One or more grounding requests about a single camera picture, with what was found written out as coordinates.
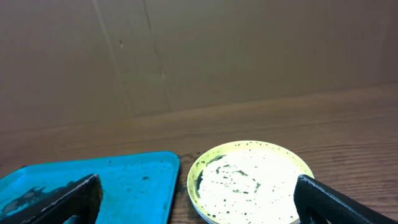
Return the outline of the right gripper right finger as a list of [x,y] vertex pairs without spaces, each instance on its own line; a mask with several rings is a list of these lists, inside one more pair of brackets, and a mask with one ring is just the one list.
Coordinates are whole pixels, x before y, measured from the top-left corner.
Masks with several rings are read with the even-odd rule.
[[294,204],[301,224],[397,224],[305,174],[297,178]]

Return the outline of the yellow-green rimmed plate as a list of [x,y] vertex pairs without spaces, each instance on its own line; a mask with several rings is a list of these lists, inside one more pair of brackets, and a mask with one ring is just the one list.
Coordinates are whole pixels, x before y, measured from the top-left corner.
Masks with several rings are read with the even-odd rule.
[[203,153],[191,166],[187,190],[208,223],[298,223],[294,190],[309,166],[269,142],[235,141]]

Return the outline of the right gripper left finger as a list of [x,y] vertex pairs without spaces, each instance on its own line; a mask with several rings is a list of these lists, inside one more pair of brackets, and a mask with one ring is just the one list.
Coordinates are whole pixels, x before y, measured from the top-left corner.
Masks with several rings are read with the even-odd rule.
[[95,223],[102,200],[98,174],[49,192],[33,187],[1,210],[1,224]]

